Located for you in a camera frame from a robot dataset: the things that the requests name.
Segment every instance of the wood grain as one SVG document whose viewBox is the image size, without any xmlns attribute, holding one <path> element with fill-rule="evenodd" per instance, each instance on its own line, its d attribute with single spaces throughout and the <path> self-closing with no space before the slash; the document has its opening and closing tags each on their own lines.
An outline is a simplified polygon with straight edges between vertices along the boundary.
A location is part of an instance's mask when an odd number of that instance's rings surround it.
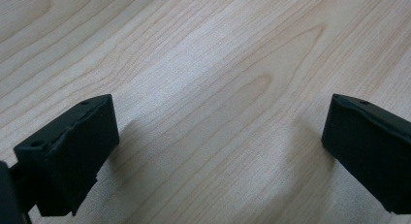
<svg viewBox="0 0 411 224">
<path fill-rule="evenodd" d="M 99 182 L 34 223 L 410 223 L 320 141 L 333 93 L 411 120 L 410 3 L 0 0 L 0 159 L 111 93 Z"/>
</svg>

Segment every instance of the light wood surface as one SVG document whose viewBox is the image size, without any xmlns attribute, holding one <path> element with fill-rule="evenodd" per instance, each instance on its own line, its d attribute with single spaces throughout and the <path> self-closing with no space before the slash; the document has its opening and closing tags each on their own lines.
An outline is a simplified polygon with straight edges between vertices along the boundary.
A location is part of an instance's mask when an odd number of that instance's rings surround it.
<svg viewBox="0 0 411 224">
<path fill-rule="evenodd" d="M 121 143 L 73 217 L 409 223 L 323 149 L 333 93 L 411 120 L 411 0 L 0 0 L 0 160 L 113 95 Z"/>
</svg>

